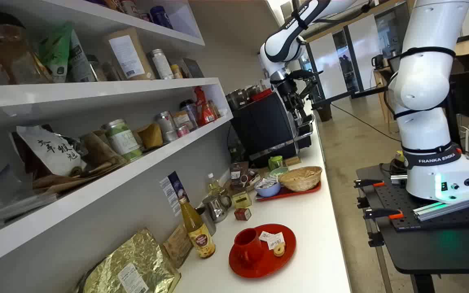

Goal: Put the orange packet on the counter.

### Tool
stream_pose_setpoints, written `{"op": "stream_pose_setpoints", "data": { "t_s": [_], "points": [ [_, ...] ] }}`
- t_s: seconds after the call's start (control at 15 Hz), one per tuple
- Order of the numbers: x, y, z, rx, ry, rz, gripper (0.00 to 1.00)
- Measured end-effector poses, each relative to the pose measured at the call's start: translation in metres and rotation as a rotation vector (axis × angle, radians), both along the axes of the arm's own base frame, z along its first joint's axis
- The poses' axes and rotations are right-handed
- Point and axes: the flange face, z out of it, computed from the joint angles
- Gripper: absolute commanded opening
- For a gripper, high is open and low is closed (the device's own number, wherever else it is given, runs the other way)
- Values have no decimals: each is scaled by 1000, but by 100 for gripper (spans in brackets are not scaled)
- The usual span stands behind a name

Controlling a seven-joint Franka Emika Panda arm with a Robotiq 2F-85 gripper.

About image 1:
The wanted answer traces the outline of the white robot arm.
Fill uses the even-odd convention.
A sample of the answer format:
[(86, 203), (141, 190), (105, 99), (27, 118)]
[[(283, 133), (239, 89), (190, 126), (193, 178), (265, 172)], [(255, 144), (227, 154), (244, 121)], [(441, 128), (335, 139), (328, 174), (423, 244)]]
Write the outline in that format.
[(467, 9), (469, 0), (415, 0), (387, 86), (405, 157), (405, 190), (425, 200), (469, 200), (469, 154), (451, 139), (439, 107)]

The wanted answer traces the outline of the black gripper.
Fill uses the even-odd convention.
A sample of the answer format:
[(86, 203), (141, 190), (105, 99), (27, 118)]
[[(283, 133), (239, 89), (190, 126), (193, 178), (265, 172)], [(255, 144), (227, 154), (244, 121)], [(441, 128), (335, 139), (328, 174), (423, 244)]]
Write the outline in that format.
[[(288, 110), (301, 110), (306, 95), (312, 87), (314, 73), (307, 69), (294, 69), (286, 73), (283, 79), (273, 81), (273, 86), (280, 92)], [(304, 82), (302, 89), (298, 89), (296, 81)]]

